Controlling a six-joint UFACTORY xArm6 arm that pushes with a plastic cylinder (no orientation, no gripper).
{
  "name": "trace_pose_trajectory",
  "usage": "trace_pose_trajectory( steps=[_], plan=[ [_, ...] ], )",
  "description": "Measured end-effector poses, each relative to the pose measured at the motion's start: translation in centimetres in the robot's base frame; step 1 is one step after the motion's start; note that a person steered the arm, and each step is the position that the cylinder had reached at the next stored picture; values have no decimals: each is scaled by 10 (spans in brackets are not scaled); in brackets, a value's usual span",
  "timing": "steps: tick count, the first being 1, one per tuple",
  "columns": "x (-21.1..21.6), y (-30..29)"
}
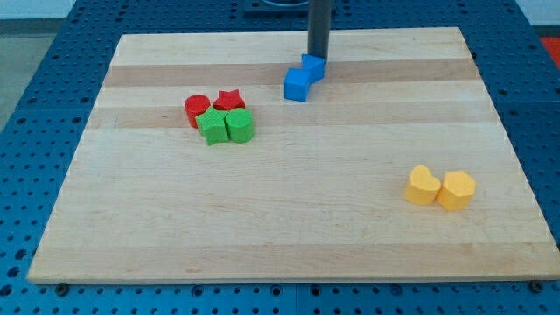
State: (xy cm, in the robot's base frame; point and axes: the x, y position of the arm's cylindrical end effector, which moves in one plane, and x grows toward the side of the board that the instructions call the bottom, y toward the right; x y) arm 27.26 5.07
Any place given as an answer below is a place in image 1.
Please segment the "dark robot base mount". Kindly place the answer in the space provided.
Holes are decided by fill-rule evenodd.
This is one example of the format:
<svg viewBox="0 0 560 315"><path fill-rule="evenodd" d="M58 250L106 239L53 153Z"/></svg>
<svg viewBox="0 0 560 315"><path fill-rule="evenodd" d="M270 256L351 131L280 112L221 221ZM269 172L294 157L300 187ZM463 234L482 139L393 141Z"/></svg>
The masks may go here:
<svg viewBox="0 0 560 315"><path fill-rule="evenodd" d="M332 16L337 11L335 0L242 0L239 5L245 18L307 18L310 9L329 8Z"/></svg>

